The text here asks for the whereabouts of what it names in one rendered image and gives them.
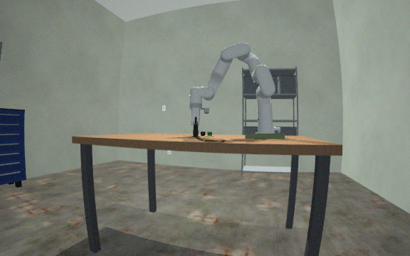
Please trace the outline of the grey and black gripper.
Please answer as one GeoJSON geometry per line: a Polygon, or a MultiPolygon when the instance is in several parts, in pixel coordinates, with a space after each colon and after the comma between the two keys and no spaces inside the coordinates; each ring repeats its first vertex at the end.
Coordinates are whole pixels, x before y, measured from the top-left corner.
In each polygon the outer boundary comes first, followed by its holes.
{"type": "Polygon", "coordinates": [[[198,137],[199,136],[198,125],[199,125],[199,120],[200,120],[200,110],[202,109],[200,108],[190,108],[190,109],[191,109],[191,125],[194,125],[193,137],[198,137]]]}

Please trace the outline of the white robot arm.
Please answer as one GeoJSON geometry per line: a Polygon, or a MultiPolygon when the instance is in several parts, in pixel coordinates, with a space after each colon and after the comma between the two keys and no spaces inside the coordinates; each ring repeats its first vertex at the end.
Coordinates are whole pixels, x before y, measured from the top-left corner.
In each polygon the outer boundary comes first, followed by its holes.
{"type": "Polygon", "coordinates": [[[270,96],[275,93],[275,84],[269,69],[261,65],[258,57],[251,52],[251,47],[247,43],[238,43],[221,51],[207,87],[192,87],[190,89],[190,108],[200,108],[204,114],[209,113],[209,108],[202,108],[202,98],[209,101],[214,98],[232,60],[237,58],[245,62],[251,72],[255,83],[259,84],[256,90],[258,106],[258,132],[256,134],[275,134],[280,131],[280,127],[273,127],[273,111],[270,96]]]}

